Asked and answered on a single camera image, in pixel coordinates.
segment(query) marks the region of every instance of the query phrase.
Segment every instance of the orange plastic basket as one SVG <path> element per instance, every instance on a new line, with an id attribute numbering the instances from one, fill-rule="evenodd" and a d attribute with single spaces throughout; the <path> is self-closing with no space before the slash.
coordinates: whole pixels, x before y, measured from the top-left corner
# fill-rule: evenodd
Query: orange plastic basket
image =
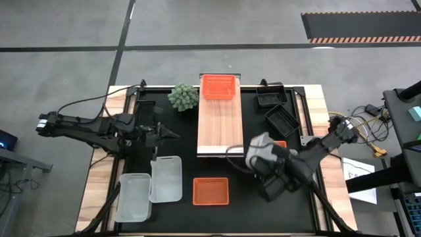
<path id="1" fill-rule="evenodd" d="M 205 99 L 232 99 L 235 95 L 234 75 L 206 74 L 202 80 Z"/>
<path id="2" fill-rule="evenodd" d="M 283 148 L 287 147 L 287 142 L 285 141 L 275 141 L 275 144 Z"/>
<path id="3" fill-rule="evenodd" d="M 193 205 L 228 205 L 227 178 L 194 178 Z"/>

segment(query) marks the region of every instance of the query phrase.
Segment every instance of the black table surface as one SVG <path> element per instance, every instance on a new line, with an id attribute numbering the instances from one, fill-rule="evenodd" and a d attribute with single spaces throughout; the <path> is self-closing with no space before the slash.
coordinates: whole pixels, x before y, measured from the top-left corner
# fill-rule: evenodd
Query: black table surface
<path id="1" fill-rule="evenodd" d="M 421 95 L 417 95 L 411 103 L 402 102 L 393 90 L 383 92 L 383 96 L 399 144 L 402 146 L 405 142 L 417 140 L 421 134 L 421 122 L 415 122 L 408 110 L 415 106 L 421 106 Z M 412 181 L 421 187 L 421 153 L 402 149 L 402 154 L 407 162 Z"/>
<path id="2" fill-rule="evenodd" d="M 285 108 L 294 115 L 291 90 Z M 121 232 L 142 233 L 302 233 L 314 232 L 312 206 L 309 190 L 284 192 L 270 203 L 257 193 L 259 183 L 250 174 L 234 169 L 221 158 L 197 158 L 198 110 L 178 113 L 171 108 L 166 94 L 147 93 L 142 99 L 155 100 L 165 111 L 163 124 L 179 134 L 178 140 L 163 141 L 159 156 L 177 155 L 182 158 L 183 197 L 174 203 L 152 204 L 151 218 L 143 223 L 121 223 Z M 299 147 L 299 132 L 287 139 L 280 137 L 266 123 L 259 109 L 255 92 L 241 93 L 243 114 L 243 137 L 245 151 L 250 139 L 269 132 L 275 140 L 286 140 L 292 148 Z M 142 157 L 145 151 L 139 151 Z M 145 159 L 133 159 L 127 164 L 127 172 L 148 172 L 151 167 Z M 196 177 L 227 177 L 229 180 L 230 204 L 225 206 L 193 205 L 193 179 Z"/>

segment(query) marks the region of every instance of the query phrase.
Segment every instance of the white plastic container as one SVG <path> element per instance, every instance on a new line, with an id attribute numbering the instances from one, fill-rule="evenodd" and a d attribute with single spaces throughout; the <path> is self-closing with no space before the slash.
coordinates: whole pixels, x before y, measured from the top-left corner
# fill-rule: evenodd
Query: white plastic container
<path id="1" fill-rule="evenodd" d="M 151 216 L 151 176 L 149 174 L 123 174 L 120 176 L 115 221 L 118 223 L 143 222 Z"/>
<path id="2" fill-rule="evenodd" d="M 153 203 L 180 201 L 183 196 L 182 160 L 178 156 L 157 157 L 151 161 Z"/>

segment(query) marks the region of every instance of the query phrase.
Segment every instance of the wooden board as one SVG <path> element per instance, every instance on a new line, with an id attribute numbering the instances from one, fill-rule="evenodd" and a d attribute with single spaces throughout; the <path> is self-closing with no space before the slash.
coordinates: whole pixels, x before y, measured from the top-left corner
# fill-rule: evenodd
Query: wooden board
<path id="1" fill-rule="evenodd" d="M 205 99 L 203 79 L 199 96 L 199 127 L 197 131 L 197 156 L 224 155 L 232 145 L 243 145 L 241 117 L 241 92 L 239 78 L 235 79 L 235 95 L 231 100 Z M 242 147 L 230 153 L 243 155 Z"/>
<path id="2" fill-rule="evenodd" d="M 310 119 L 312 123 L 312 128 L 315 136 L 324 136 L 328 133 L 329 127 L 329 115 L 326 102 L 324 101 L 324 95 L 321 85 L 295 85 L 303 86 L 306 92 L 307 105 L 309 108 Z M 110 92 L 114 92 L 125 86 L 111 86 Z M 107 99 L 107 107 L 111 114 L 121 113 L 124 106 L 126 91 L 122 90 L 116 94 L 110 96 Z M 304 119 L 304 110 L 302 103 L 298 104 L 299 115 L 301 118 L 301 124 L 304 132 L 307 132 L 307 127 Z M 105 154 L 100 149 L 97 149 L 93 152 L 93 161 L 96 161 L 102 158 Z M 101 166 L 93 167 L 87 177 L 87 184 L 82 200 L 82 205 L 80 208 L 80 213 L 78 216 L 76 230 L 81 230 L 86 227 L 90 220 L 94 218 L 97 212 L 100 210 L 101 206 L 104 204 L 109 178 L 111 175 L 112 169 L 112 158 L 107 158 L 104 160 L 104 163 Z M 322 176 L 324 180 L 325 189 L 327 192 L 327 197 L 329 202 L 332 204 L 334 209 L 338 212 L 339 216 L 354 230 L 357 229 L 357 224 L 355 222 L 353 209 L 351 206 L 351 201 L 349 200 L 347 186 L 345 179 L 343 177 L 343 172 L 341 168 L 341 162 L 339 159 L 329 156 L 325 158 L 321 164 Z M 326 226 L 324 222 L 323 209 L 319 203 L 317 203 L 317 210 L 320 219 L 320 225 Z"/>

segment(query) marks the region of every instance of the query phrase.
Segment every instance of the concrete floor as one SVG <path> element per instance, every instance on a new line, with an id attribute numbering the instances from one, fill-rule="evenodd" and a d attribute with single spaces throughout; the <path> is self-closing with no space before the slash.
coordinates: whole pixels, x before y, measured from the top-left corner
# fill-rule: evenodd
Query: concrete floor
<path id="1" fill-rule="evenodd" d="M 118 45 L 128 0 L 0 0 L 0 47 Z M 414 10 L 409 0 L 156 0 L 138 1 L 126 45 L 193 43 L 306 43 L 300 13 Z M 198 83 L 201 72 L 239 72 L 284 84 L 322 84 L 330 111 L 382 104 L 384 90 L 419 80 L 417 47 L 125 52 L 116 85 Z M 35 132 L 40 113 L 104 94 L 115 52 L 0 53 L 0 129 L 19 137 L 16 152 L 53 163 L 36 173 L 41 188 L 24 194 L 13 236 L 70 234 L 75 227 L 92 149 Z M 63 111 L 94 116 L 101 101 Z M 394 131 L 378 143 L 400 152 Z M 342 156 L 371 157 L 365 145 Z M 355 213 L 368 234 L 397 234 L 391 213 Z"/>

